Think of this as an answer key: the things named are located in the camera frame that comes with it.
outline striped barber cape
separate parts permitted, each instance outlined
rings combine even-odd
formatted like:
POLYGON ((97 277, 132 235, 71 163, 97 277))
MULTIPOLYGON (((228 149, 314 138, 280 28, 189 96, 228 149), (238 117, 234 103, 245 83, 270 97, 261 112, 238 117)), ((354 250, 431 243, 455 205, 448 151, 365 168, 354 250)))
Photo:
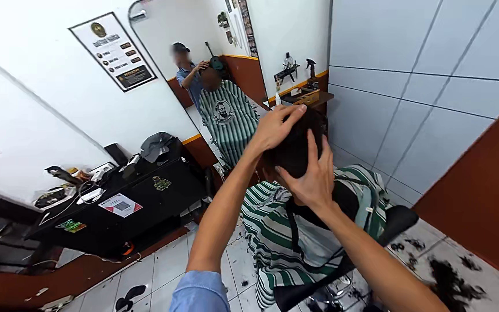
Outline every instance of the striped barber cape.
MULTIPOLYGON (((380 175, 361 165, 351 165, 335 169, 334 176, 357 195, 355 223, 378 238, 386 224, 385 211, 392 206, 380 175)), ((298 215, 295 223, 302 254, 292 250, 285 209, 291 196, 279 184, 263 181, 247 189, 242 204, 242 222, 257 271, 256 297, 262 309, 274 304, 275 286, 314 283, 332 273, 343 257, 343 248, 331 231, 298 215)))
POLYGON ((232 81, 223 80, 217 90, 201 91, 200 115, 226 165, 234 168, 259 123, 247 96, 232 81))

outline barber's arm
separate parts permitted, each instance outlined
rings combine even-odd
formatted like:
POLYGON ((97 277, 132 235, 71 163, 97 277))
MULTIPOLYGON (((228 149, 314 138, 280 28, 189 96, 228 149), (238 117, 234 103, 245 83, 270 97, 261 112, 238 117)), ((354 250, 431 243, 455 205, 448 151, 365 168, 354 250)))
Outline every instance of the barber's arm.
POLYGON ((307 141, 309 163, 303 177, 294 179, 283 168, 277 170, 290 190, 331 229, 369 286, 391 311, 448 312, 447 307, 428 287, 352 222, 338 204, 332 201, 333 154, 327 138, 323 136, 323 152, 319 160, 311 130, 307 141))
POLYGON ((207 66, 209 66, 209 62, 202 60, 196 67, 192 69, 192 71, 186 76, 182 81, 179 81, 180 86, 184 89, 190 88, 190 84, 193 81, 193 78, 196 76, 196 74, 201 70, 201 69, 206 69, 207 66))
POLYGON ((301 118, 305 105, 279 106, 268 112, 259 122, 242 157, 223 183, 201 220, 190 251, 186 272, 221 271, 221 256, 234 232, 240 207, 261 154, 279 145, 292 126, 301 118))

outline barber's hand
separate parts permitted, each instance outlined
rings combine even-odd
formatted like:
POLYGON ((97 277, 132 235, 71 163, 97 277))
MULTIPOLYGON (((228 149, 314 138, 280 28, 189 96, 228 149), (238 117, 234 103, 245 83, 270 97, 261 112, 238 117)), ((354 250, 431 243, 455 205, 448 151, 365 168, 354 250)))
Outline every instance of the barber's hand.
POLYGON ((269 111, 259 120, 257 130, 248 147, 264 152, 281 144, 306 110, 306 105, 279 105, 275 107, 274 110, 269 111))
POLYGON ((294 179, 284 168, 276 167, 276 170, 285 180, 290 191, 313 212, 321 217, 321 212, 330 209, 333 205, 332 190, 334 189, 334 172, 332 167, 332 151, 328 145, 327 138, 323 135, 323 152, 317 160, 317 146, 313 133, 307 131, 308 165, 303 177, 294 179))
POLYGON ((208 66, 209 66, 209 62, 206 60, 202 60, 192 70, 195 70, 196 72, 198 72, 199 70, 206 69, 208 66))

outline blue shirt sleeve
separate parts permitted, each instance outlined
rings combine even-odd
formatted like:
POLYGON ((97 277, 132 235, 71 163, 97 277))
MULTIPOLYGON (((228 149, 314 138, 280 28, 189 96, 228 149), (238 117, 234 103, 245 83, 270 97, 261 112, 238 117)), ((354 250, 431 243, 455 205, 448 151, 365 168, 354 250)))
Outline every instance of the blue shirt sleeve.
POLYGON ((189 271, 172 293, 169 312, 230 312, 221 274, 189 271))
POLYGON ((180 70, 176 72, 176 81, 178 81, 178 84, 180 85, 180 87, 182 87, 182 81, 184 81, 184 77, 180 73, 180 70))

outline mirror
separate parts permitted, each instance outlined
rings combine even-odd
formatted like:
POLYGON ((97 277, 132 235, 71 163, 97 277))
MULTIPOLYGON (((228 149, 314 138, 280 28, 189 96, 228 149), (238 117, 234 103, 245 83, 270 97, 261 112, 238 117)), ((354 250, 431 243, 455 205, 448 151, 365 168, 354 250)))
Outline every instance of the mirror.
POLYGON ((226 169, 268 107, 246 0, 151 0, 133 30, 226 169))

